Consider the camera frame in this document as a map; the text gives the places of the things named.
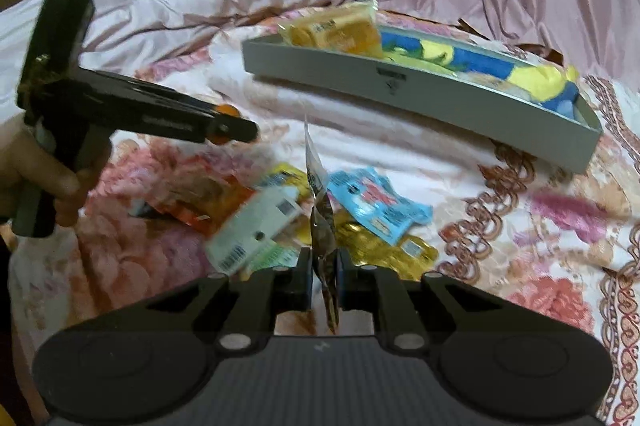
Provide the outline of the person's left hand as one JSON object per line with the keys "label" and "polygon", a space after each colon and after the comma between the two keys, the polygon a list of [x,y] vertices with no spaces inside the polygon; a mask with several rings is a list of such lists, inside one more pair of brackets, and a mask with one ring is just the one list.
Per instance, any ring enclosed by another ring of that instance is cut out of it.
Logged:
{"label": "person's left hand", "polygon": [[88,167],[72,172],[38,146],[34,136],[15,115],[1,123],[1,222],[15,214],[20,187],[30,181],[54,196],[56,223],[73,227],[88,194],[100,180],[111,157],[110,138],[96,140],[98,155]]}

